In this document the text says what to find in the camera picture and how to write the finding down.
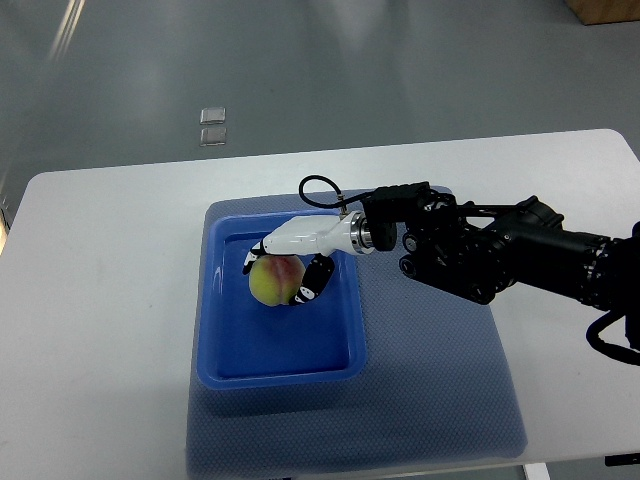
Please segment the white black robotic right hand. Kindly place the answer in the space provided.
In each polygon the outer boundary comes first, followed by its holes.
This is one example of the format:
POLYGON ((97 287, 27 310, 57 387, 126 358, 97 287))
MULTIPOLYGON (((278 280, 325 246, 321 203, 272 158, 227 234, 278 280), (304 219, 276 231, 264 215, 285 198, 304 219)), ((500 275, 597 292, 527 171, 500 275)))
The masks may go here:
POLYGON ((266 235, 247 253, 243 273, 249 272, 262 256, 297 256, 305 267, 301 286, 288 306, 309 303, 319 297, 335 269, 335 252, 364 255, 373 251, 365 215, 296 216, 266 235))

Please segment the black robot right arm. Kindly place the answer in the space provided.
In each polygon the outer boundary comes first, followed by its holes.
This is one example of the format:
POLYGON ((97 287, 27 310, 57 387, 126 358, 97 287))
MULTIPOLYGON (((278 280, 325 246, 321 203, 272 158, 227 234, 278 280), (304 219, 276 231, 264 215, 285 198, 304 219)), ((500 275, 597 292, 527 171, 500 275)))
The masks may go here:
POLYGON ((380 187, 361 201, 370 243, 403 244, 402 273, 481 305, 523 283, 602 311, 587 329, 597 352, 639 363, 639 230, 630 237, 571 232, 532 196, 515 205, 458 204, 428 183, 380 187))

